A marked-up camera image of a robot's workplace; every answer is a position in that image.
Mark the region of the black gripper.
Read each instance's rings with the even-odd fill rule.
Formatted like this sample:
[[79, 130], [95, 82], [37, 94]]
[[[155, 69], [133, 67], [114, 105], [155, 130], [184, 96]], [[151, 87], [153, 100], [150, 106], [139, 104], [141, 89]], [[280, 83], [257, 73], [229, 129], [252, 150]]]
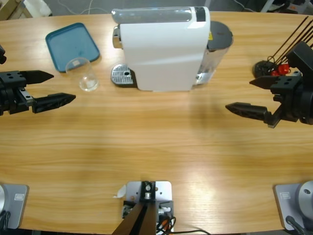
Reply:
[[249, 82], [251, 85], [266, 89], [274, 94], [273, 100], [280, 103], [279, 108], [271, 115], [264, 106], [255, 106], [250, 103], [234, 102], [225, 107], [232, 113], [250, 119], [261, 120], [274, 128], [281, 120], [305, 123], [305, 118], [299, 114], [298, 105], [302, 91], [302, 76], [298, 72], [294, 76], [265, 75]]
[[35, 98], [26, 90], [27, 85], [43, 83], [54, 75], [41, 70], [6, 71], [0, 73], [0, 115], [28, 111], [37, 114], [60, 108], [71, 103], [76, 95], [58, 93]]

